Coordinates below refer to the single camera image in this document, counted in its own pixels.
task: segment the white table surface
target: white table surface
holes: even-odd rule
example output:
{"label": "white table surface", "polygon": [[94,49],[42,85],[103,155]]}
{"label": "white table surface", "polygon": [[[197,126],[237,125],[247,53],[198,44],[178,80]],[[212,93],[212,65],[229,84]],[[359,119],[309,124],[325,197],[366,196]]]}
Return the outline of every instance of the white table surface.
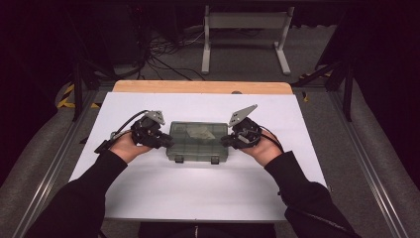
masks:
{"label": "white table surface", "polygon": [[[258,108],[249,117],[294,152],[308,179],[325,185],[295,95],[262,94],[109,92],[70,180],[93,165],[98,156],[93,151],[137,112],[161,110],[166,122],[161,130],[168,134],[171,121],[228,123],[233,112],[253,104]],[[106,194],[105,217],[276,222],[285,220],[286,208],[277,193],[273,178],[241,151],[229,148],[228,161],[220,165],[176,164],[160,148],[136,158],[117,177]]]}

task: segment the floor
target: floor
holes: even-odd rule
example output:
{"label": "floor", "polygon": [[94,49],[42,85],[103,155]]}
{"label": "floor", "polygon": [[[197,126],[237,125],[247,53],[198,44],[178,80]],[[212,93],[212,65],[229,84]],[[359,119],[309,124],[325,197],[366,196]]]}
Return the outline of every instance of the floor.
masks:
{"label": "floor", "polygon": [[[291,75],[283,75],[272,47],[276,32],[214,32],[211,36],[210,73],[206,80],[294,82],[314,70],[335,27],[290,29],[284,47]],[[157,56],[175,68],[201,70],[202,36],[189,39],[190,45],[173,55]],[[155,60],[152,64],[163,67]],[[130,70],[125,65],[117,73]],[[194,80],[194,71],[178,69]],[[184,79],[170,69],[146,65],[131,78]],[[419,237],[420,193],[406,174],[389,141],[365,104],[357,85],[352,101],[353,122],[347,122],[340,109],[342,89],[326,92],[320,78],[302,88],[293,88],[325,180],[335,204],[363,237]],[[57,93],[61,100],[68,85]],[[104,81],[100,90],[84,91],[88,108],[76,122],[74,109],[61,107],[37,133],[22,153],[0,190],[0,237],[22,237],[26,227],[67,183],[83,150],[83,139],[95,122],[100,104],[112,83]],[[307,94],[304,100],[302,92]],[[39,195],[38,189],[45,191]],[[137,237],[137,221],[105,220],[107,237]],[[275,224],[277,237],[295,237],[287,222]]]}

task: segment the person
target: person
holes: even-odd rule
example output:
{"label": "person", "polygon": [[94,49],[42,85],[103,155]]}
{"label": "person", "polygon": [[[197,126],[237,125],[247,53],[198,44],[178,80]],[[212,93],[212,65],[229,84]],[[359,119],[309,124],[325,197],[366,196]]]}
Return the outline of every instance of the person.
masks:
{"label": "person", "polygon": [[[275,139],[268,131],[266,136]],[[131,133],[123,135],[102,152],[95,164],[53,197],[28,230],[26,237],[98,237],[105,215],[105,193],[127,164],[151,150],[137,146]],[[293,152],[283,153],[272,141],[242,151],[253,157],[275,180],[287,205],[285,217],[298,237],[359,237],[334,205],[328,189],[309,181]],[[193,224],[142,222],[139,237],[275,237],[272,224]]]}

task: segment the plastic storage case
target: plastic storage case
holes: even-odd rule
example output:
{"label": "plastic storage case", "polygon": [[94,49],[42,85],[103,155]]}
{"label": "plastic storage case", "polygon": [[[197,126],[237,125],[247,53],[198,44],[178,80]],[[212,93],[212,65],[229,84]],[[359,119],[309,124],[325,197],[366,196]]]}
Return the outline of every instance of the plastic storage case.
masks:
{"label": "plastic storage case", "polygon": [[226,123],[172,122],[169,135],[174,145],[166,149],[166,155],[171,161],[218,165],[228,159],[228,148],[220,144],[220,139],[228,135]]}

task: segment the table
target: table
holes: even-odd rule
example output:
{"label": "table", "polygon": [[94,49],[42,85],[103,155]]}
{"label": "table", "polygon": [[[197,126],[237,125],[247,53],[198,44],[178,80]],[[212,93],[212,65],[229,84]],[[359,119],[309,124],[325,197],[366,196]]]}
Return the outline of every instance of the table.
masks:
{"label": "table", "polygon": [[[229,94],[232,91],[247,94]],[[296,97],[287,83],[153,80],[116,83],[70,180],[93,165],[97,157],[94,149],[138,111],[162,110],[166,125],[161,130],[168,133],[171,121],[227,122],[232,112],[252,104],[259,107],[250,117],[276,134],[285,151],[294,152],[310,180],[325,184]],[[272,177],[240,151],[230,148],[228,161],[220,165],[176,164],[167,158],[165,148],[160,148],[135,159],[114,181],[107,192],[105,217],[278,222],[285,220],[286,207],[277,192]]]}

